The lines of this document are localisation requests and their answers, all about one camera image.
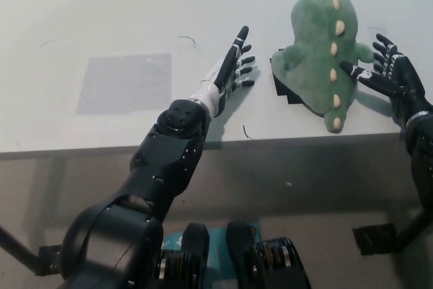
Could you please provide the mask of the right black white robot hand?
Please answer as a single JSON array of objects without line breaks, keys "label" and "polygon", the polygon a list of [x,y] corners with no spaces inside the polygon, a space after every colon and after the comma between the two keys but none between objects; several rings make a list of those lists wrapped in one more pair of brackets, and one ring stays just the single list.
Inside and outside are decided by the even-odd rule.
[{"label": "right black white robot hand", "polygon": [[410,59],[382,34],[376,35],[372,45],[376,61],[372,71],[347,61],[340,62],[341,69],[353,81],[388,97],[396,118],[406,126],[431,120],[432,104]]}]

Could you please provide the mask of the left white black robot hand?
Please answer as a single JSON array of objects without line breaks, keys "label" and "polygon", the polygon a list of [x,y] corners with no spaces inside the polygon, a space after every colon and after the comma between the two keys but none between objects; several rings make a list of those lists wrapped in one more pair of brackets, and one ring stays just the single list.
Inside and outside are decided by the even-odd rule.
[{"label": "left white black robot hand", "polygon": [[241,79],[242,76],[252,72],[251,64],[256,61],[254,56],[241,59],[241,56],[252,48],[251,45],[244,45],[248,33],[249,27],[243,26],[225,57],[212,67],[202,79],[199,90],[190,97],[191,101],[207,109],[211,118],[223,112],[234,91],[255,84],[252,79]]}]

